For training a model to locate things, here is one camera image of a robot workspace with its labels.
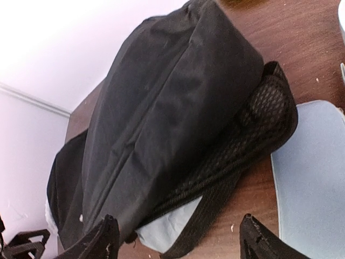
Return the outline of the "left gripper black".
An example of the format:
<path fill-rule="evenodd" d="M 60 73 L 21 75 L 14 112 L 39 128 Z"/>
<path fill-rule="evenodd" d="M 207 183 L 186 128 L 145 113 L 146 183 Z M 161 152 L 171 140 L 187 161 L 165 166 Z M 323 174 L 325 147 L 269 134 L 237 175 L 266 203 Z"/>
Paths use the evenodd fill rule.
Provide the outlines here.
<path fill-rule="evenodd" d="M 4 231 L 5 225 L 1 219 L 1 258 L 3 259 L 39 259 L 42 257 L 51 235 L 47 229 L 23 231 L 5 244 Z"/>

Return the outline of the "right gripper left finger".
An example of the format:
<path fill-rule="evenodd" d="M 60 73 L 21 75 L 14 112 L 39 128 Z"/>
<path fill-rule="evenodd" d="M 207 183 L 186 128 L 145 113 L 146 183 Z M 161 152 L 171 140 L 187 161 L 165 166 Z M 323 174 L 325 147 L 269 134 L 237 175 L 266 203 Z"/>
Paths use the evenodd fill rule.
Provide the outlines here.
<path fill-rule="evenodd" d="M 117 220 L 106 215 L 76 244 L 58 255 L 58 259 L 117 259 L 119 252 L 119 227 Z"/>

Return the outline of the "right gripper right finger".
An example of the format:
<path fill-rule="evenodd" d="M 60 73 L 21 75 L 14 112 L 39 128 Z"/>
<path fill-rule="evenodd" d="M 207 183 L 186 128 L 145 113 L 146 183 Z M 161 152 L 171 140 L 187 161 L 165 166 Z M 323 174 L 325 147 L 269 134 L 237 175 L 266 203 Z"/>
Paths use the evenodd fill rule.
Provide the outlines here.
<path fill-rule="evenodd" d="M 251 214 L 246 214 L 239 227 L 241 259 L 308 259 L 287 245 Z"/>

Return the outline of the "black backpack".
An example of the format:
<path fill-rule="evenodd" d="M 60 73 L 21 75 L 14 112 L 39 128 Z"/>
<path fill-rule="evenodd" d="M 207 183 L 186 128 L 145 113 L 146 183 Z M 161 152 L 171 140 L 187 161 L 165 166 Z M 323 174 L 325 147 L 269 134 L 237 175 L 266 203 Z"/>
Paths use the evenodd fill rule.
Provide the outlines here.
<path fill-rule="evenodd" d="M 121 247 L 202 196 L 172 247 L 159 252 L 185 256 L 240 176 L 297 123 L 279 63 L 265 63 L 216 2 L 188 1 L 144 20 L 116 55 L 88 128 L 54 159 L 47 214 L 63 252 L 106 215 L 118 222 Z"/>

